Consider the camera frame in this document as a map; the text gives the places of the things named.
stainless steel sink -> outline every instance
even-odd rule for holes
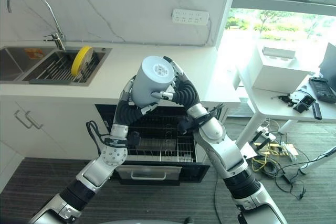
[[[28,71],[12,79],[10,83],[87,86],[112,49],[94,48],[91,60],[84,65],[78,75],[72,76],[72,63],[79,49],[68,47],[66,51],[60,51],[51,48],[47,56],[32,65]]]
[[[17,81],[43,60],[54,47],[4,47],[0,49],[0,81]]]

wire rack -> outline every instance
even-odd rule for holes
[[[71,67],[76,57],[75,52],[70,52],[66,55],[56,54],[45,70],[37,76],[36,79],[48,80],[71,80],[72,82],[86,82],[93,73],[99,59],[97,54],[93,52],[91,60],[86,62],[80,72],[74,77],[71,74]]]
[[[157,162],[197,162],[192,134],[180,135],[178,116],[143,117],[129,132],[141,135],[138,146],[128,146],[128,160]]]

white cabinet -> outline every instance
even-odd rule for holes
[[[14,101],[0,103],[0,139],[24,157],[65,157],[65,152],[42,129],[26,118],[26,111]]]
[[[107,133],[94,104],[6,101],[1,109],[1,139],[25,157],[92,159],[97,148],[85,123]]]

yellow plate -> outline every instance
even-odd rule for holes
[[[79,71],[85,66],[85,62],[91,60],[92,53],[93,48],[90,46],[84,46],[78,51],[71,67],[71,74],[73,76],[78,75]]]

power strip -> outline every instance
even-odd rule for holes
[[[263,138],[266,138],[266,139],[269,138],[271,141],[274,141],[275,139],[277,139],[276,136],[274,136],[272,133],[268,131],[268,127],[259,126],[257,129],[257,132],[260,132],[260,131],[262,131],[261,135],[263,136]]]
[[[174,9],[172,19],[174,23],[178,24],[205,26],[209,20],[209,12]]]

